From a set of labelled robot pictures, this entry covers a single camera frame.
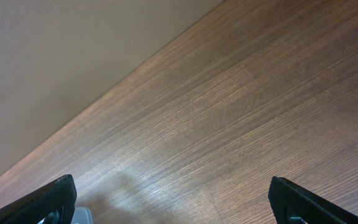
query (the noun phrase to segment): wooden surface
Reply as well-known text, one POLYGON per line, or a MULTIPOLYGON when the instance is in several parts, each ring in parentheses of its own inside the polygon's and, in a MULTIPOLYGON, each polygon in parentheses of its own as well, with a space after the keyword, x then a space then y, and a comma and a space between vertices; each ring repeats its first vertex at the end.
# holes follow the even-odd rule
POLYGON ((284 176, 358 215, 358 1, 226 1, 0 177, 95 223, 275 223, 284 176))

